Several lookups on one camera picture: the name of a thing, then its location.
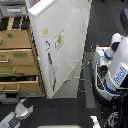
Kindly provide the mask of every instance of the wooden cabinet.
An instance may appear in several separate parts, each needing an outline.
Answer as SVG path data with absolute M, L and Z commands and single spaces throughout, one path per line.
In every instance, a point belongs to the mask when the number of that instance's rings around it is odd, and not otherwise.
M 40 96 L 44 96 L 43 82 L 36 59 L 37 53 L 34 50 L 30 29 L 10 30 L 13 20 L 14 18 L 9 18 L 7 30 L 0 31 L 0 93 L 42 92 Z M 36 79 L 6 80 L 21 76 L 34 76 Z

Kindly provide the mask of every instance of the drawer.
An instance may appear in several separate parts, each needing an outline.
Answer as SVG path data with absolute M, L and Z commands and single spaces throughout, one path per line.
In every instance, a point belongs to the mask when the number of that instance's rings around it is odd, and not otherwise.
M 0 93 L 38 92 L 38 76 L 34 81 L 0 82 Z
M 0 50 L 0 66 L 35 65 L 31 49 Z
M 0 49 L 31 48 L 28 30 L 0 31 Z
M 0 67 L 0 76 L 17 76 L 17 75 L 38 75 L 36 65 L 32 66 L 14 66 Z

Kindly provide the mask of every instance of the drawer handle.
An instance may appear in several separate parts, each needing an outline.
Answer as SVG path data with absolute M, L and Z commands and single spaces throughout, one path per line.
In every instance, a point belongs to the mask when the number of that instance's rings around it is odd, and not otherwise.
M 20 87 L 18 86 L 16 90 L 3 90 L 3 86 L 1 87 L 1 92 L 18 92 Z
M 0 61 L 0 63 L 8 63 L 9 59 L 5 60 L 5 61 Z
M 0 72 L 0 75 L 13 75 L 16 74 L 16 70 L 14 72 Z

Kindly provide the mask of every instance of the white panel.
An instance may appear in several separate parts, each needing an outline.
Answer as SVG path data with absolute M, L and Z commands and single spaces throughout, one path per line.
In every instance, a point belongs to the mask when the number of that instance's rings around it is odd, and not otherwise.
M 29 10 L 40 58 L 40 69 L 49 97 L 56 93 L 82 59 L 90 8 L 91 2 L 88 0 L 42 0 Z M 59 48 L 55 47 L 57 41 L 60 43 Z M 48 53 L 53 67 L 49 63 Z
M 82 61 L 74 68 L 52 98 L 77 98 Z

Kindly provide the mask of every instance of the white robot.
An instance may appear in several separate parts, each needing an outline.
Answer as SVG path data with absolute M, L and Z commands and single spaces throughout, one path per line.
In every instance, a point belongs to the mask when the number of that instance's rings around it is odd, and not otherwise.
M 96 47 L 93 89 L 99 100 L 115 104 L 128 90 L 128 37 L 112 36 L 110 47 Z
M 17 104 L 15 113 L 11 112 L 0 122 L 0 128 L 19 128 L 20 120 L 26 119 L 33 112 L 33 105 L 30 108 L 24 107 L 24 100 Z

